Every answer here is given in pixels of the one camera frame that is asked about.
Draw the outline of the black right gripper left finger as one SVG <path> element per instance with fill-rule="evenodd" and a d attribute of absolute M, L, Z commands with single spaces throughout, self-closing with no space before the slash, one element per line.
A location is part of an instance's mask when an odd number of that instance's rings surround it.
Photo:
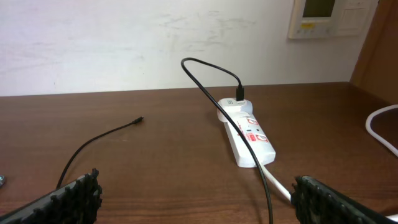
<path fill-rule="evenodd" d="M 1 224 L 93 224 L 102 188 L 93 169 L 62 188 L 1 217 Z"/>

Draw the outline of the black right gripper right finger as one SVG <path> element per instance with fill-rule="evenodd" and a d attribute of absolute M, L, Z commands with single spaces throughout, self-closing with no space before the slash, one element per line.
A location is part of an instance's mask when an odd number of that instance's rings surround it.
<path fill-rule="evenodd" d="M 298 176 L 291 204 L 301 224 L 397 224 L 310 176 Z"/>

